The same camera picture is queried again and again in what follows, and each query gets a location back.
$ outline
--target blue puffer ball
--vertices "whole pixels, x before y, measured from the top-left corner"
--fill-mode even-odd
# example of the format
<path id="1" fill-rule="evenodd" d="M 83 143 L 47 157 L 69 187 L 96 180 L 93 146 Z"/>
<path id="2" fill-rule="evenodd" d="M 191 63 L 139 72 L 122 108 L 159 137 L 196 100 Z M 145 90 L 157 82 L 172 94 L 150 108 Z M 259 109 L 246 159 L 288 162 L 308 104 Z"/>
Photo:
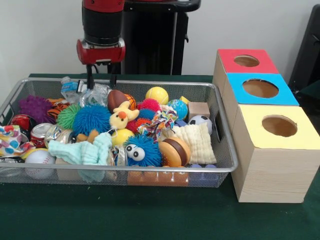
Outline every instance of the blue puffer ball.
<path id="1" fill-rule="evenodd" d="M 128 166 L 162 166 L 162 155 L 158 143 L 145 135 L 131 136 L 124 143 Z"/>
<path id="2" fill-rule="evenodd" d="M 168 103 L 168 106 L 172 107 L 176 111 L 176 114 L 178 114 L 178 121 L 184 120 L 187 117 L 188 106 L 183 101 L 179 99 L 171 100 Z"/>
<path id="3" fill-rule="evenodd" d="M 150 109 L 141 109 L 137 119 L 149 119 L 151 121 L 155 115 L 156 113 Z"/>
<path id="4" fill-rule="evenodd" d="M 81 108 L 75 115 L 73 131 L 75 135 L 84 134 L 89 136 L 90 132 L 95 129 L 101 133 L 110 130 L 110 116 L 108 108 L 101 105 L 88 105 Z"/>

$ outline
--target box stack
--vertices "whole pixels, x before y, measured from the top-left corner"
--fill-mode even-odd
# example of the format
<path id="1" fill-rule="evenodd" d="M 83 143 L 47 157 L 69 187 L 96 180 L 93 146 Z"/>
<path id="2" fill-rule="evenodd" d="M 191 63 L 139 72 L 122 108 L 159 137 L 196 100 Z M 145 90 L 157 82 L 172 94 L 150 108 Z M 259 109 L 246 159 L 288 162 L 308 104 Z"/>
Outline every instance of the box stack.
<path id="1" fill-rule="evenodd" d="M 303 202 L 320 165 L 320 137 L 266 51 L 218 50 L 213 83 L 239 159 L 239 202 Z"/>

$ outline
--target soccer ball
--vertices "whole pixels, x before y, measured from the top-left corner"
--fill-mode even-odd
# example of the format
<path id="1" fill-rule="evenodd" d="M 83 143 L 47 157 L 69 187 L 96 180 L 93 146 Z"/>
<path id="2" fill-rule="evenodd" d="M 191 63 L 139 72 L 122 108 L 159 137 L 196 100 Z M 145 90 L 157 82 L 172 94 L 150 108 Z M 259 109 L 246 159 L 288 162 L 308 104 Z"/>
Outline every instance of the soccer ball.
<path id="1" fill-rule="evenodd" d="M 200 124 L 204 124 L 207 123 L 207 127 L 208 127 L 208 131 L 209 134 L 212 134 L 212 121 L 207 118 L 206 116 L 202 116 L 202 115 L 197 115 L 194 116 L 193 118 L 190 119 L 190 121 L 188 122 L 189 125 L 192 124 L 196 124 L 196 125 L 200 125 Z"/>

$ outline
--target light blue cloth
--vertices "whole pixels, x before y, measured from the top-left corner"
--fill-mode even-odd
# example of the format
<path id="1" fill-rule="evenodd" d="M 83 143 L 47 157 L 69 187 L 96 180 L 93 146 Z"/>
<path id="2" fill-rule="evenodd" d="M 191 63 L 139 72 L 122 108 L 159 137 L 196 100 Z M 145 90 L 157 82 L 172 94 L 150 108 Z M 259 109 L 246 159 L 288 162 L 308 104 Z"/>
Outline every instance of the light blue cloth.
<path id="1" fill-rule="evenodd" d="M 106 165 L 111 147 L 111 135 L 104 132 L 94 139 L 93 144 L 88 141 L 64 144 L 51 140 L 48 151 L 52 156 L 61 158 L 69 164 Z M 79 170 L 78 173 L 88 183 L 101 182 L 105 177 L 103 170 Z"/>

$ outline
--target white wall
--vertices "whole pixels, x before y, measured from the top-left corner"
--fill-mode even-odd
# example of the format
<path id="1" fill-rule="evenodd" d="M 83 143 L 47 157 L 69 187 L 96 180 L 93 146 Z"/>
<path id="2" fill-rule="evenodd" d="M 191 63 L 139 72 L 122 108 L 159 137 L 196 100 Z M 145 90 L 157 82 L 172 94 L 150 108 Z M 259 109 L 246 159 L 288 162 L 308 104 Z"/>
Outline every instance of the white wall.
<path id="1" fill-rule="evenodd" d="M 0 102 L 30 73 L 83 73 L 81 0 L 1 0 Z M 262 48 L 289 79 L 318 0 L 202 0 L 189 13 L 183 74 L 211 75 L 218 48 Z"/>

